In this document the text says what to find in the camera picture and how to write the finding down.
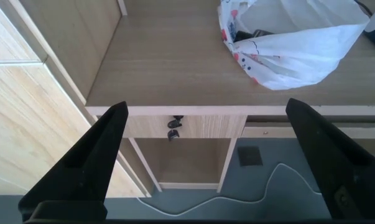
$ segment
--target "drawer front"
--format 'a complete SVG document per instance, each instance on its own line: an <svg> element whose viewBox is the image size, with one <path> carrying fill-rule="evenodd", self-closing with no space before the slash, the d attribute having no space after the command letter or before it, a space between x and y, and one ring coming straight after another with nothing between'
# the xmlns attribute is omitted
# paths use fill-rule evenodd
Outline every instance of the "drawer front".
<svg viewBox="0 0 375 224"><path fill-rule="evenodd" d="M333 123L352 139L375 139L375 123ZM246 123L242 138L296 138L290 123Z"/></svg>
<svg viewBox="0 0 375 224"><path fill-rule="evenodd" d="M239 138L243 131L244 115L184 116L176 128L181 138ZM130 116L124 131L125 138L167 138L167 124L173 116Z"/></svg>

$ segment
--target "cable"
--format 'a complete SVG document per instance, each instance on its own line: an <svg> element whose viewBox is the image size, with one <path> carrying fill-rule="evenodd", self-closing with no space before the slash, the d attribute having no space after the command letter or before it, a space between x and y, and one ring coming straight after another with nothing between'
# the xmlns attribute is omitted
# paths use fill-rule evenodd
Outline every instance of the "cable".
<svg viewBox="0 0 375 224"><path fill-rule="evenodd" d="M213 197L213 198L210 198L202 203L199 203L198 205L194 206L194 207L191 207L183 212L180 212L180 213L175 213L175 214L172 214L172 213L167 213L167 212L164 212L158 208L155 208L154 206L146 203L146 202L143 202L140 198L137 198L138 201L140 201L140 203L142 203L143 205L163 214L163 215L167 215L167 216L170 216L170 217L179 217L181 215L184 215L188 212L191 212L192 210L198 208L198 207L201 207L202 205L206 204L206 203L209 203L209 202L212 202L214 200L217 200L217 199L225 199L225 200L229 200L229 201L232 201L232 202L239 202L239 203L246 203L246 204L256 204L256 203L259 203L259 202L262 202L265 198L266 198L266 195L267 195L267 188L269 186L269 183L270 183L270 180L273 178L273 175L274 175L274 172L280 167L280 166L284 166L292 171L294 171L296 174L298 174L298 176L305 182L305 184L307 185L307 187L316 195L321 195L320 192L316 192L312 189L312 187L309 185L309 183L305 180L305 178L299 174L298 171L296 171L294 168L288 166L287 164L284 164L284 163L279 163L276 165L276 167L274 168L274 170L272 171L272 174L269 176L268 180L267 180L267 183L266 183L266 187L264 189L264 194L263 194L263 197L259 200L256 200L256 201L245 201L245 200L238 200L238 199L234 199L234 198L228 198L228 197L223 197L223 196L216 196L216 197Z"/></svg>
<svg viewBox="0 0 375 224"><path fill-rule="evenodd" d="M370 16L373 16L373 12L371 12L371 10L369 10L369 8L365 4L359 2L358 0L354 1L359 4L359 6L361 6Z"/></svg>

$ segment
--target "wood grain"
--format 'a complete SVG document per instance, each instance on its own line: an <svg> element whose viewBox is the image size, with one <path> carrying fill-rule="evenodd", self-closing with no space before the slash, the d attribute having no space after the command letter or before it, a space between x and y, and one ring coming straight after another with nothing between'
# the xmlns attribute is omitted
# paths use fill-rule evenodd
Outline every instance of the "wood grain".
<svg viewBox="0 0 375 224"><path fill-rule="evenodd" d="M0 178L30 189L89 127L44 65L0 66Z"/></svg>
<svg viewBox="0 0 375 224"><path fill-rule="evenodd" d="M222 43L218 4L126 1L128 17L120 20L87 105L285 106L292 97L312 106L375 106L375 46L364 36L321 83L272 91L255 84Z"/></svg>
<svg viewBox="0 0 375 224"><path fill-rule="evenodd" d="M234 148L236 146L237 139L233 138L229 139L219 139L218 140L218 178L219 178L219 185L217 188L217 192L220 193L223 183L225 182L225 177L227 174L227 170L230 165L231 156L233 156Z"/></svg>
<svg viewBox="0 0 375 224"><path fill-rule="evenodd" d="M136 139L161 183L217 184L217 139Z"/></svg>
<svg viewBox="0 0 375 224"><path fill-rule="evenodd" d="M352 139L375 139L375 123L334 123ZM296 138L290 123L247 123L242 138Z"/></svg>
<svg viewBox="0 0 375 224"><path fill-rule="evenodd" d="M40 59L0 9L0 62L39 62Z"/></svg>
<svg viewBox="0 0 375 224"><path fill-rule="evenodd" d="M158 151L146 151L146 153L143 154L141 147L140 145L137 144L136 140L134 138L129 138L129 140L133 148L135 149L137 156L139 156L139 159L143 163L143 166L146 169L147 173L149 174L155 187L157 188L159 192L162 192L161 186L159 185L158 179L157 179L157 177L160 176L160 170L161 170L160 154L158 153Z"/></svg>
<svg viewBox="0 0 375 224"><path fill-rule="evenodd" d="M116 0L11 2L70 85L86 98L121 16Z"/></svg>
<svg viewBox="0 0 375 224"><path fill-rule="evenodd" d="M139 155L137 155L130 140L123 139L119 146L119 163L129 173L133 182L140 188L140 190L147 196L151 197L154 188L154 183L150 178L144 164Z"/></svg>
<svg viewBox="0 0 375 224"><path fill-rule="evenodd" d="M121 165L121 158L117 158L111 174L106 197L146 197L145 193L137 186L125 168Z"/></svg>
<svg viewBox="0 0 375 224"><path fill-rule="evenodd" d="M177 128L181 138L237 138L240 137L247 116L205 115L185 116L182 127ZM167 124L173 116L130 116L124 137L167 138Z"/></svg>
<svg viewBox="0 0 375 224"><path fill-rule="evenodd" d="M80 113L88 120L88 122L93 125L97 118L95 116L89 114L88 110L85 108L83 102L79 99L77 93L71 88L71 86L68 84L67 80L61 73L61 71L56 66L56 63L53 61L52 58L48 58L45 61L45 67L48 71L53 75L53 77L58 81L59 85L62 87L62 90L65 92L65 94L72 100L72 102L75 104L75 106L78 108Z"/></svg>
<svg viewBox="0 0 375 224"><path fill-rule="evenodd" d="M0 0L0 9L7 17L9 22L17 29L20 36L24 38L27 45L34 51L40 62L46 61L48 54L35 38L28 25L24 22L20 14L14 9L9 0Z"/></svg>

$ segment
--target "plastic bag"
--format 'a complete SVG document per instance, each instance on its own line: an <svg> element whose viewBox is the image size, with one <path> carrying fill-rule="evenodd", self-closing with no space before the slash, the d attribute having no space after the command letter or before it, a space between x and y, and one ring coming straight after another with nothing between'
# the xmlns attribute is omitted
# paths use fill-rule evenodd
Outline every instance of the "plastic bag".
<svg viewBox="0 0 375 224"><path fill-rule="evenodd" d="M353 0L221 0L218 14L234 58L271 90L322 81L369 22ZM233 43L237 31L258 29L273 34Z"/></svg>

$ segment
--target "floor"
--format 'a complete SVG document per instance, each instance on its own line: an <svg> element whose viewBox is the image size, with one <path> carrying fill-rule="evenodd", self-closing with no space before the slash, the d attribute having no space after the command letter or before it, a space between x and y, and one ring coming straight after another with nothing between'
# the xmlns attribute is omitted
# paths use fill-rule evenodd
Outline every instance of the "floor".
<svg viewBox="0 0 375 224"><path fill-rule="evenodd" d="M302 150L296 139L240 139L237 146L259 147L263 166L240 167L237 150L231 160L222 192L214 190L165 190L143 201L159 210L177 215L213 197L214 199L183 215L168 216L135 198L105 201L108 219L222 219L222 220L307 220L329 219L330 214L318 192ZM284 163L295 169L307 182ZM21 197L0 196L0 223L20 223L17 203Z"/></svg>

